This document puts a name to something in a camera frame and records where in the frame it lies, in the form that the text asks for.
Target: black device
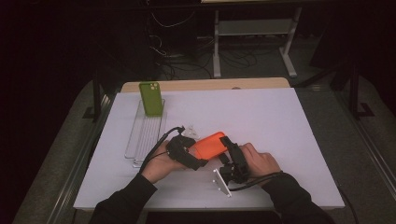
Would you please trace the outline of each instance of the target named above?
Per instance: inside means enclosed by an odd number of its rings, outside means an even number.
[[[248,162],[241,148],[236,143],[233,143],[228,136],[221,137],[220,141],[227,147],[232,160],[232,162],[230,162],[224,153],[219,156],[221,162],[224,164],[223,167],[219,168],[219,173],[225,184],[228,185],[230,181],[237,184],[247,182],[249,177]]]
[[[198,168],[205,166],[208,161],[203,159],[198,160],[189,153],[189,147],[192,147],[194,144],[195,140],[179,134],[173,137],[168,145],[166,145],[166,150],[172,160],[178,161],[196,171]]]

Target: hand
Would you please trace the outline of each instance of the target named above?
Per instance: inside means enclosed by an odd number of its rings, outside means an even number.
[[[187,168],[178,161],[174,161],[169,158],[165,147],[168,142],[169,141],[164,141],[157,148],[151,156],[151,160],[142,172],[142,176],[144,176],[151,184],[155,184],[157,181],[164,179],[172,171]]]
[[[258,178],[281,171],[275,158],[270,153],[259,153],[251,143],[246,143],[240,148],[247,160],[251,178]]]

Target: person's left hand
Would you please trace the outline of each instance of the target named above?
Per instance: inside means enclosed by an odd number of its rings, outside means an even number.
[[[142,172],[150,183],[155,184],[157,181],[164,179],[172,171],[186,169],[187,167],[178,161],[169,158],[166,152],[166,145],[169,141],[164,141],[151,156],[151,160]]]

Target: green object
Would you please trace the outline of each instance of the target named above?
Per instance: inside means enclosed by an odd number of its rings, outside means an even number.
[[[139,83],[145,114],[148,117],[163,115],[163,98],[161,97],[160,84],[155,81]]]

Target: wooden table edge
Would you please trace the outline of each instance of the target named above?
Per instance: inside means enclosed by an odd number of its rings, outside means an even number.
[[[126,82],[120,92],[139,91],[140,82]],[[161,91],[210,91],[231,89],[289,88],[284,77],[222,78],[158,81]]]

